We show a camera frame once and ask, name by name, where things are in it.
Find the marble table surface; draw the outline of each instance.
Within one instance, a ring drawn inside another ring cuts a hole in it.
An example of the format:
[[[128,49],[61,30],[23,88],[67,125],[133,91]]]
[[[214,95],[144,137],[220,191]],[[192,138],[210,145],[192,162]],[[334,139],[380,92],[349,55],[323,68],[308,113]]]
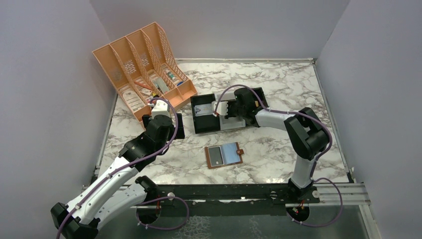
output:
[[[192,79],[198,95],[221,92],[234,84],[262,87],[270,107],[292,111],[311,107],[333,135],[311,63],[181,63],[179,67]],[[291,177],[296,153],[285,131],[248,127],[195,134],[191,105],[184,106],[179,112],[183,115],[186,138],[175,140],[164,156],[157,157],[136,177],[147,175],[157,184],[286,183]],[[118,98],[100,175],[111,165],[125,142],[142,132],[140,123]],[[314,178],[347,182],[334,136],[333,140],[331,150],[318,162]],[[231,142],[239,142],[244,150],[243,163],[208,169],[204,147]],[[133,183],[136,177],[127,184]]]

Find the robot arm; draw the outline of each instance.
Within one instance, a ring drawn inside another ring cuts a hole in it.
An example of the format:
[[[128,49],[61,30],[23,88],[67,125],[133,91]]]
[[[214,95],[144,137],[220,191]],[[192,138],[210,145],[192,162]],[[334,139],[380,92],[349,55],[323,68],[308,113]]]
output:
[[[234,97],[235,101],[231,102],[213,102],[215,112],[225,118],[242,117],[247,125],[287,131],[297,154],[295,170],[288,184],[298,198],[305,195],[313,184],[316,157],[329,142],[329,136],[321,125],[302,116],[307,115],[319,121],[316,114],[311,108],[299,111],[302,115],[279,114],[265,110],[258,106],[253,93],[247,88],[235,90]]]
[[[117,190],[127,180],[153,162],[156,156],[133,166],[125,167],[125,165],[157,152],[164,147],[175,131],[170,118],[170,107],[167,103],[157,100],[151,115],[151,117],[143,117],[145,132],[124,145],[119,156],[105,173],[76,198],[67,204],[57,203],[51,209],[56,228],[60,227],[65,217],[70,214],[71,209],[76,209],[66,220],[61,231],[67,239],[94,238],[98,230],[110,219],[121,211],[144,202],[148,197],[149,184],[145,183],[148,180],[137,180],[126,190],[121,192],[117,192]],[[176,138],[184,138],[181,114],[177,114],[177,118]]]

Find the open box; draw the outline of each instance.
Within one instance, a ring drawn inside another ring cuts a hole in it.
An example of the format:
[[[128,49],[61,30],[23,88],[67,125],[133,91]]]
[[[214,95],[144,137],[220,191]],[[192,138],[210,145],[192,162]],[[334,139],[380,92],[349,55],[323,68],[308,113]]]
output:
[[[265,99],[264,91],[261,87],[252,88],[258,95],[265,107],[268,107]],[[213,115],[212,103],[215,102],[221,95],[219,93],[193,96],[191,98],[192,118],[194,120],[195,133],[209,133],[220,130],[234,129],[249,126],[242,117],[225,118],[224,116],[215,117]],[[255,95],[252,96],[256,103],[258,99]],[[227,101],[228,104],[235,103],[234,91],[228,91],[224,94],[222,101]]]
[[[150,114],[151,108],[146,105],[146,101],[141,97],[139,91],[133,87],[133,83],[129,82],[124,64],[116,57],[117,53],[112,46],[103,46],[94,51],[94,55],[130,111],[133,114]]]
[[[138,119],[151,113],[154,96],[179,110],[198,94],[179,69],[164,30],[152,23],[93,51],[120,97]]]

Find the white wall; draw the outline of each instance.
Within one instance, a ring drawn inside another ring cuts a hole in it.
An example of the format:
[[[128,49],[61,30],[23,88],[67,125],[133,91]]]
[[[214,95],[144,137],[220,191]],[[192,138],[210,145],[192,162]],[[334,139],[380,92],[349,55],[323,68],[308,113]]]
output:
[[[91,0],[111,40],[154,21],[177,58],[318,57],[349,0]]]
[[[114,90],[87,0],[2,1],[0,238],[54,238],[51,207],[92,176]]]
[[[316,62],[384,239],[421,238],[422,1],[351,0]]]

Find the purple cable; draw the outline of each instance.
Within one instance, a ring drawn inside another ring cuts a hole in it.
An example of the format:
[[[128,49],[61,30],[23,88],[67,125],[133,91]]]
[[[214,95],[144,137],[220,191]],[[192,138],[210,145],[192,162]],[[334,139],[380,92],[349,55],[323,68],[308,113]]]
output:
[[[337,216],[335,216],[335,218],[333,220],[329,221],[328,223],[324,223],[324,224],[320,224],[320,225],[314,225],[314,224],[299,222],[299,221],[295,220],[294,218],[292,218],[292,216],[290,216],[290,214],[287,213],[287,215],[292,219],[293,222],[300,224],[302,226],[306,226],[306,227],[322,228],[322,227],[326,227],[326,226],[329,226],[329,225],[337,222],[337,220],[340,218],[340,215],[343,212],[343,197],[341,196],[340,189],[337,187],[337,185],[335,183],[333,183],[328,178],[318,178],[318,179],[315,180],[315,182],[318,182],[320,180],[326,180],[326,181],[330,182],[338,192],[338,196],[340,197],[340,211],[338,212]]]
[[[303,116],[303,117],[308,118],[308,119],[310,119],[310,120],[313,120],[313,121],[315,121],[316,123],[318,123],[319,125],[321,125],[321,126],[322,126],[322,128],[323,128],[323,129],[324,129],[324,131],[325,131],[325,133],[328,135],[328,142],[329,142],[329,144],[328,144],[328,147],[327,147],[327,148],[326,148],[323,152],[321,152],[320,154],[318,154],[318,155],[315,157],[315,163],[314,163],[314,165],[313,165],[313,167],[312,167],[312,171],[311,171],[311,177],[312,177],[312,176],[314,175],[315,166],[316,166],[316,164],[317,164],[317,162],[318,162],[319,158],[321,158],[321,156],[322,156],[322,155],[324,155],[325,153],[327,153],[327,152],[330,150],[331,146],[332,146],[332,136],[331,136],[331,133],[330,133],[330,131],[328,130],[327,126],[325,126],[325,125],[324,125],[322,122],[320,122],[319,120],[317,120],[317,119],[315,119],[315,118],[313,118],[313,117],[311,117],[311,116],[308,116],[308,115],[306,115],[306,114],[303,114],[303,113],[301,113],[301,112],[296,112],[296,111],[277,111],[277,110],[270,110],[269,108],[265,107],[264,103],[262,103],[262,100],[259,98],[259,96],[256,94],[256,92],[254,92],[254,91],[253,91],[253,89],[251,89],[249,86],[246,86],[246,85],[240,85],[240,84],[229,86],[227,89],[225,89],[225,90],[223,91],[223,93],[222,93],[222,94],[220,95],[220,97],[218,98],[217,104],[216,104],[216,106],[215,106],[214,114],[217,114],[217,107],[218,107],[218,104],[220,104],[221,98],[223,97],[224,93],[226,93],[229,89],[231,89],[231,88],[233,88],[233,87],[238,87],[238,86],[239,86],[239,87],[245,87],[245,88],[247,88],[248,90],[250,90],[250,91],[251,91],[251,92],[255,95],[255,97],[258,99],[258,102],[259,102],[259,104],[261,105],[261,107],[262,107],[264,110],[268,111],[268,112],[275,112],[275,113],[285,114],[285,115],[288,115],[288,114],[300,115],[300,116]]]
[[[189,220],[189,206],[188,206],[188,204],[186,203],[185,200],[183,200],[183,199],[181,199],[179,197],[161,197],[161,198],[156,198],[154,200],[150,200],[150,201],[147,201],[147,202],[143,202],[143,203],[141,203],[139,205],[153,203],[153,202],[157,202],[157,201],[160,201],[160,200],[163,200],[163,199],[170,199],[170,198],[175,198],[177,200],[182,201],[182,203],[185,204],[185,207],[186,207],[186,218],[185,218],[185,220],[181,224],[179,224],[179,225],[177,225],[175,227],[172,227],[172,228],[161,228],[161,227],[151,226],[149,224],[142,223],[141,220],[139,219],[138,215],[136,215],[136,219],[138,220],[138,223],[140,225],[145,226],[146,228],[153,228],[153,229],[164,230],[164,231],[171,231],[171,230],[175,230],[175,229],[179,229],[179,228],[183,227],[188,222],[188,220]]]
[[[226,93],[230,88],[233,88],[233,87],[245,87],[245,88],[247,88],[248,90],[250,90],[254,95],[255,95],[255,97],[256,97],[256,99],[258,99],[258,102],[259,102],[259,104],[261,105],[261,107],[264,109],[264,110],[266,110],[266,111],[269,111],[269,112],[275,112],[275,113],[279,113],[279,114],[285,114],[285,115],[288,115],[288,114],[293,114],[293,115],[300,115],[300,116],[303,116],[303,117],[306,117],[306,118],[308,118],[308,119],[311,119],[311,120],[313,120],[314,122],[316,122],[316,123],[318,123],[319,125],[321,125],[322,126],[322,128],[324,129],[324,131],[325,131],[325,133],[328,135],[328,140],[329,140],[329,144],[328,144],[328,147],[324,150],[324,151],[322,151],[320,154],[318,154],[316,157],[315,157],[315,163],[314,163],[314,165],[313,165],[313,167],[312,167],[312,171],[311,171],[311,177],[314,175],[314,170],[315,170],[315,166],[316,166],[316,164],[317,164],[317,162],[318,162],[318,160],[319,160],[319,158],[322,156],[322,155],[324,155],[326,152],[328,152],[329,150],[330,150],[330,148],[331,148],[331,146],[332,146],[332,136],[331,136],[331,133],[330,133],[330,131],[328,130],[328,128],[327,128],[327,126],[325,126],[322,122],[320,122],[320,121],[318,121],[317,119],[315,119],[315,118],[313,118],[313,117],[311,117],[311,116],[308,116],[308,115],[306,115],[306,114],[303,114],[303,113],[301,113],[301,112],[287,112],[287,111],[277,111],[277,110],[270,110],[269,108],[267,108],[267,107],[265,107],[265,105],[264,105],[264,103],[262,102],[262,100],[259,98],[259,96],[256,94],[256,92],[254,92],[253,91],[253,89],[251,89],[250,87],[248,87],[248,86],[246,86],[246,85],[240,85],[240,84],[237,84],[237,85],[232,85],[232,86],[229,86],[227,89],[225,89],[223,92],[222,92],[222,94],[220,95],[220,97],[218,98],[218,101],[217,101],[217,105],[215,106],[215,110],[214,110],[214,114],[217,114],[217,107],[218,107],[218,104],[220,103],[220,101],[221,101],[221,98],[223,97],[223,95],[224,95],[224,93]],[[338,192],[338,195],[339,195],[339,197],[340,197],[340,211],[338,212],[338,214],[337,214],[337,216],[333,219],[333,220],[331,220],[330,222],[328,222],[328,223],[325,223],[325,224],[321,224],[321,225],[313,225],[313,224],[307,224],[307,223],[301,223],[301,222],[299,222],[299,221],[296,221],[295,219],[293,219],[292,218],[292,220],[295,222],[295,223],[298,223],[298,224],[301,224],[301,225],[303,225],[303,226],[307,226],[307,227],[313,227],[313,228],[319,228],[319,227],[326,227],[326,226],[328,226],[328,225],[331,225],[331,224],[333,224],[333,223],[335,223],[337,220],[338,220],[338,218],[340,217],[340,215],[341,215],[341,213],[343,212],[343,198],[342,198],[342,196],[341,196],[341,193],[340,193],[340,190],[338,189],[338,187],[331,181],[331,180],[329,180],[328,178],[318,178],[317,180],[315,180],[314,182],[318,182],[319,180],[327,180],[328,182],[330,182],[333,186],[334,186],[334,188],[337,190],[337,192]]]
[[[110,178],[114,175],[114,174],[116,174],[116,173],[118,173],[119,171],[121,171],[122,169],[124,169],[124,168],[127,168],[127,167],[130,167],[130,166],[132,166],[132,165],[134,165],[134,164],[137,164],[137,163],[139,163],[139,162],[141,162],[141,161],[144,161],[144,160],[146,160],[146,159],[149,159],[149,158],[151,158],[151,157],[154,157],[154,156],[157,156],[158,154],[160,154],[161,152],[163,152],[165,149],[167,149],[167,147],[169,147],[170,146],[170,144],[173,142],[173,140],[176,138],[176,134],[177,134],[177,128],[179,127],[179,122],[178,122],[178,120],[177,120],[177,113],[176,113],[176,110],[174,109],[174,107],[170,104],[170,102],[168,101],[168,100],[166,100],[166,99],[163,99],[163,98],[153,98],[152,99],[153,101],[155,101],[155,100],[162,100],[162,101],[164,101],[164,102],[166,102],[169,106],[170,106],[170,108],[171,108],[171,110],[172,110],[172,112],[173,112],[173,115],[175,116],[174,118],[175,118],[175,129],[174,129],[174,133],[173,133],[173,135],[172,135],[172,137],[170,138],[170,140],[169,140],[169,142],[167,143],[167,144],[165,144],[162,148],[160,148],[157,152],[155,152],[155,153],[152,153],[152,154],[150,154],[150,155],[148,155],[148,156],[146,156],[146,157],[143,157],[143,158],[139,158],[139,159],[137,159],[137,160],[135,160],[135,161],[133,161],[133,162],[130,162],[130,163],[127,163],[127,164],[125,164],[125,165],[123,165],[123,166],[121,166],[120,168],[117,168],[116,170],[114,170],[113,172],[111,172],[109,175],[110,175]],[[81,206],[105,181],[107,181],[109,178],[107,178],[107,177],[105,177],[105,178],[103,178],[91,191],[89,191],[87,194],[86,194],[86,196],[79,202],[79,203],[77,203],[76,204],[76,206]],[[57,231],[57,235],[56,235],[56,239],[60,239],[60,234],[62,233],[62,230],[63,230],[63,228],[64,228],[64,226],[65,226],[65,224],[66,224],[66,222],[67,222],[67,220],[70,218],[70,216],[72,216],[72,214],[74,213],[76,211],[76,208],[74,208],[74,209],[72,209],[68,214],[67,214],[67,216],[64,218],[64,220],[62,221],[62,223],[60,224],[60,226],[59,226],[59,229],[58,229],[58,231]]]

